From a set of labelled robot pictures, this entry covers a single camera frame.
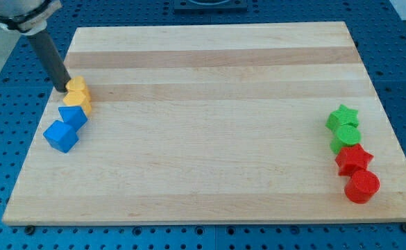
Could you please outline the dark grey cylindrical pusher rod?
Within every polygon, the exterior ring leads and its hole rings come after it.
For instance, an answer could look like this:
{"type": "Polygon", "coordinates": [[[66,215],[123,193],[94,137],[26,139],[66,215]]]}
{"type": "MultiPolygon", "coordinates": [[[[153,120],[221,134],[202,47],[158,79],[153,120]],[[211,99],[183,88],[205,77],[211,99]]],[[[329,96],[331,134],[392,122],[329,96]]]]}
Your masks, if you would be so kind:
{"type": "Polygon", "coordinates": [[[54,88],[58,92],[67,91],[67,83],[71,76],[56,48],[49,32],[44,29],[39,33],[27,37],[35,54],[40,59],[43,68],[51,79],[54,88]]]}

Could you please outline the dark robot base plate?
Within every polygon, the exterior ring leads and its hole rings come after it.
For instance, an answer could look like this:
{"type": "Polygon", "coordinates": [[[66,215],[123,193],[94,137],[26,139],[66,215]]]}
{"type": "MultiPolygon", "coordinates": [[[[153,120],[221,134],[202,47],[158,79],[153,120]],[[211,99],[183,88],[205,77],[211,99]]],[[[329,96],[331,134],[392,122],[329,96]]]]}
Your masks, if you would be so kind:
{"type": "Polygon", "coordinates": [[[246,10],[247,0],[173,0],[174,12],[246,10]]]}

